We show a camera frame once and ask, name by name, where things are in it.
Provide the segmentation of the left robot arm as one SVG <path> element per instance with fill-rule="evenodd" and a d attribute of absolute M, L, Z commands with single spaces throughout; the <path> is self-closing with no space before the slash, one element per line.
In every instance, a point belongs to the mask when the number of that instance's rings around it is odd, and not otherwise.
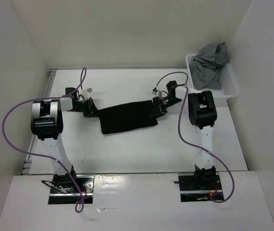
<path fill-rule="evenodd" d="M 66 98 L 36 100 L 32 103 L 31 131 L 44 144 L 53 167 L 53 180 L 43 183 L 57 193 L 72 193 L 78 188 L 78 178 L 69 161 L 62 141 L 64 122 L 62 112 L 82 113 L 94 117 L 97 108 L 90 93 L 92 88 L 78 92 L 66 88 Z"/>

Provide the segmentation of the black skirt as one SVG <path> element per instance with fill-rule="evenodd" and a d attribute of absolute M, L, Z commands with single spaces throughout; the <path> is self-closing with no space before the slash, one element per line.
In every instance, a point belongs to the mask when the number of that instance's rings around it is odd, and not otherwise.
<path fill-rule="evenodd" d="M 152 101 L 148 100 L 98 110 L 101 131 L 106 135 L 156 126 L 157 120 L 150 118 L 152 107 Z"/>

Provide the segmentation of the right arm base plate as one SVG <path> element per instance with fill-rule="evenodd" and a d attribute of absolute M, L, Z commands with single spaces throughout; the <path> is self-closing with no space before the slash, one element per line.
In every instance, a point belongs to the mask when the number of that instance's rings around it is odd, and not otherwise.
<path fill-rule="evenodd" d="M 214 179 L 205 182 L 205 184 L 199 186 L 193 175 L 178 174 L 178 179 L 174 181 L 179 186 L 181 202 L 203 202 L 211 201 L 223 201 L 224 195 L 222 191 L 222 184 L 220 176 L 217 174 Z"/>

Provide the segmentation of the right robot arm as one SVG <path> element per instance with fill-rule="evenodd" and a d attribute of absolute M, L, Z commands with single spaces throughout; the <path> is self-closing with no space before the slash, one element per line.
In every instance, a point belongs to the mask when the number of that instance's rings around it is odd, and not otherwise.
<path fill-rule="evenodd" d="M 205 190 L 215 180 L 216 167 L 212 153 L 212 134 L 215 121 L 217 120 L 217 110 L 210 91 L 199 91 L 187 87 L 184 84 L 170 81 L 167 85 L 167 96 L 160 96 L 160 91 L 153 89 L 153 109 L 150 118 L 159 118 L 167 113 L 167 108 L 182 102 L 179 117 L 183 114 L 184 105 L 188 107 L 188 118 L 192 126 L 199 132 L 201 144 L 194 144 L 200 149 L 195 161 L 194 185 Z"/>

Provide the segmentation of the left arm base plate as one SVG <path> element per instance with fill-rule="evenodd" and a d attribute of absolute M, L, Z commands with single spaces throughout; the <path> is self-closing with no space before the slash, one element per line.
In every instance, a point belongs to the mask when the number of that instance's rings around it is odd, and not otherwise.
<path fill-rule="evenodd" d="M 93 203 L 95 176 L 91 175 L 77 175 L 76 183 L 79 186 L 84 197 L 84 204 Z M 66 205 L 76 204 L 81 201 L 80 193 L 73 182 L 59 183 L 52 180 L 41 180 L 41 182 L 50 188 L 49 205 Z"/>

